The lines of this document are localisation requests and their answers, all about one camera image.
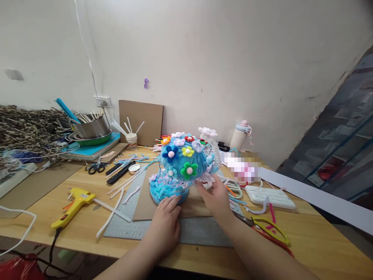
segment pipe cleaner craft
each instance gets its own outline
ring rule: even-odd
[[[159,171],[149,178],[150,194],[157,204],[174,194],[181,195],[180,204],[186,200],[189,187],[195,186],[196,180],[209,187],[215,181],[211,175],[221,166],[220,151],[215,140],[217,133],[209,128],[198,130],[201,132],[200,137],[209,144],[202,145],[200,139],[185,132],[172,133],[171,137],[161,141],[163,146]],[[205,153],[207,145],[211,146],[210,154]]]

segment red plastic bag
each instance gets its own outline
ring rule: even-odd
[[[25,255],[28,259],[36,259],[35,254]],[[16,257],[0,264],[0,278],[6,280],[46,280],[37,261]]]

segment white wall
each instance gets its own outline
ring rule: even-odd
[[[227,143],[247,119],[254,147],[245,147],[272,168],[372,44],[369,1],[78,0],[78,9],[113,117],[119,99],[163,104],[164,133],[207,126]],[[0,72],[2,104],[95,105],[73,0],[0,1],[0,68],[25,79]]]

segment green bowl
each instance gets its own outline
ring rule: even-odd
[[[90,139],[90,140],[84,140],[84,141],[77,141],[79,145],[82,146],[95,146],[100,145],[102,143],[108,142],[111,138],[112,134],[108,134],[104,137],[97,138],[97,139]]]

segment white thermos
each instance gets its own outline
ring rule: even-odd
[[[248,121],[242,121],[240,124],[237,124],[233,132],[232,140],[230,141],[230,149],[236,148],[237,152],[240,152],[246,137],[250,135],[251,127],[248,125]]]

